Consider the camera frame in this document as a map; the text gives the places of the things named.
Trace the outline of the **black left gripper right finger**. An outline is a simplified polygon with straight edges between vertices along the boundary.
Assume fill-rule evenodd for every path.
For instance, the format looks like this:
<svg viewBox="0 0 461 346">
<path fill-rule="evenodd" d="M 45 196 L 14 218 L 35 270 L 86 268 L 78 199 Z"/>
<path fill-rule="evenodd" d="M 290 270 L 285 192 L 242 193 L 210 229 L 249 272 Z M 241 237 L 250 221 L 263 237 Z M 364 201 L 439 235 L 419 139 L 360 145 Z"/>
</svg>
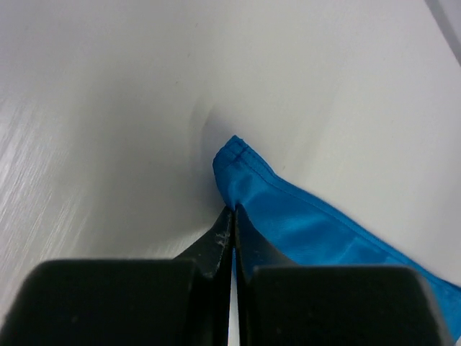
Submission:
<svg viewBox="0 0 461 346">
<path fill-rule="evenodd" d="M 429 284 L 404 266 L 302 266 L 234 214 L 242 345 L 452 345 Z"/>
</svg>

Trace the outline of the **blue cloth napkin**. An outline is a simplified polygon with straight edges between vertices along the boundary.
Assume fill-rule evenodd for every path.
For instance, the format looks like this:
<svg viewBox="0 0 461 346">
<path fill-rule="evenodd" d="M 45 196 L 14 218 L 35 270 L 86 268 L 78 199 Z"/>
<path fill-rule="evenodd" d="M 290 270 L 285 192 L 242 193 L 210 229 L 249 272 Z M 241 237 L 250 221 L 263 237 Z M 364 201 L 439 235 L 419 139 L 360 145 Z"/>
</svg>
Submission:
<svg viewBox="0 0 461 346">
<path fill-rule="evenodd" d="M 225 204 L 242 207 L 256 229 L 301 265 L 408 265 L 437 298 L 455 340 L 460 338 L 460 287 L 432 274 L 327 202 L 277 176 L 241 138 L 233 136 L 212 162 Z"/>
</svg>

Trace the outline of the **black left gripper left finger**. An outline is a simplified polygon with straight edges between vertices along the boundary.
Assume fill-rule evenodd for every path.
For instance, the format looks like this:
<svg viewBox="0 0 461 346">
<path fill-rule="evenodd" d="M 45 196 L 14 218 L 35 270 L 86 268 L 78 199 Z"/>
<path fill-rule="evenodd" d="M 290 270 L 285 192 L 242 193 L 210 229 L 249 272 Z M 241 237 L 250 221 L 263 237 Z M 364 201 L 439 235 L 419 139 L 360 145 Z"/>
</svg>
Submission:
<svg viewBox="0 0 461 346">
<path fill-rule="evenodd" d="M 12 345 L 226 345 L 233 214 L 173 259 L 38 265 L 10 309 Z"/>
</svg>

